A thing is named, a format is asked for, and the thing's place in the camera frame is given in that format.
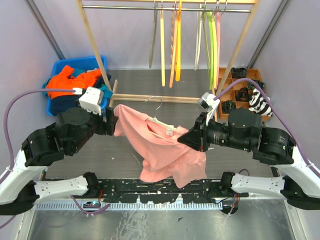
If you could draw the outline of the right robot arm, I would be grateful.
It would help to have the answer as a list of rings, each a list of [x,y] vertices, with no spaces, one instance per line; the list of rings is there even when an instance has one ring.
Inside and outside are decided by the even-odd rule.
[[[304,161],[297,142],[286,131],[264,127],[260,115],[243,107],[232,110],[227,120],[227,124],[218,123],[203,112],[177,141],[199,152],[206,152],[211,144],[246,151],[281,175],[254,177],[225,171],[219,182],[223,196],[269,195],[281,197],[298,209],[319,210],[320,171]]]

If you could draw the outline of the pink t shirt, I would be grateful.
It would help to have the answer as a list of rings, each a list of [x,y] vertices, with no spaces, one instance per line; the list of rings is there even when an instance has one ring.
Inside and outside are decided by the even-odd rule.
[[[178,138],[188,130],[178,126],[171,134],[168,128],[152,122],[150,116],[129,106],[114,108],[118,118],[114,135],[125,136],[143,158],[140,180],[155,183],[172,177],[178,188],[206,178],[206,154],[182,143]]]

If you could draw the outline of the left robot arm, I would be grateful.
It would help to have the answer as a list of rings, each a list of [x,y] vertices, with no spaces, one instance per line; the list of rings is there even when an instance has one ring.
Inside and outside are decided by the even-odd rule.
[[[59,113],[53,124],[32,132],[22,143],[13,169],[0,184],[0,214],[19,215],[55,198],[97,197],[101,186],[93,172],[58,181],[35,178],[54,162],[78,153],[93,135],[112,136],[117,120],[111,107],[106,107],[106,116],[73,107]]]

